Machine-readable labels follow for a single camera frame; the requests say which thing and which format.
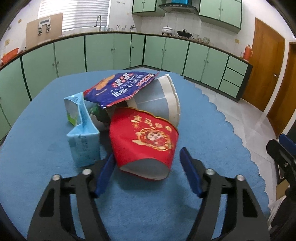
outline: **blue tablecloth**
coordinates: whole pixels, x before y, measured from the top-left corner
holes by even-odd
[[[118,72],[121,70],[55,79],[28,105],[8,134],[0,150],[0,202],[25,237],[52,175],[70,177],[80,171],[74,166],[66,138],[73,126],[67,121],[63,98]],[[250,160],[250,153],[242,146],[241,139],[233,134],[232,125],[200,89],[178,74],[169,74],[181,104],[180,137],[171,173],[163,181],[149,182],[115,168],[106,193],[96,201],[113,241],[186,239],[201,200],[191,192],[180,165],[178,156],[183,146],[207,168],[221,175],[246,176],[263,212],[269,212],[264,180],[258,175],[258,167]],[[83,237],[75,196],[71,198],[77,234]],[[214,236],[221,230],[225,199],[221,204]]]

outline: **light blue carton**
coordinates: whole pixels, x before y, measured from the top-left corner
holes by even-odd
[[[64,102],[68,120],[75,126],[67,134],[75,165],[84,167],[94,164],[100,160],[100,132],[94,126],[87,107],[91,109],[96,104],[84,101],[83,92],[65,97]]]

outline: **drawer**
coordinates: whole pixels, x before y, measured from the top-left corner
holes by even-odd
[[[244,79],[244,76],[229,68],[226,68],[223,79],[228,80],[229,82],[240,87]]]
[[[226,80],[222,80],[219,90],[235,98],[239,91],[239,87],[227,82]]]
[[[244,63],[243,61],[236,59],[232,56],[229,56],[229,60],[227,63],[227,67],[235,70],[236,72],[241,73],[242,75],[244,75],[246,73],[248,64]]]

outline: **window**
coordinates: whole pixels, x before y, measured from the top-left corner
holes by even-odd
[[[65,31],[72,28],[93,27],[97,16],[101,15],[102,26],[107,26],[110,2],[111,0],[42,0],[38,18],[63,13],[62,30]]]

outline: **cartoon logo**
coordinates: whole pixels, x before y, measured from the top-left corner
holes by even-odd
[[[149,146],[159,151],[166,151],[173,148],[170,136],[163,131],[144,128],[141,131],[136,132],[136,135],[138,139],[132,140],[132,142],[138,145]]]

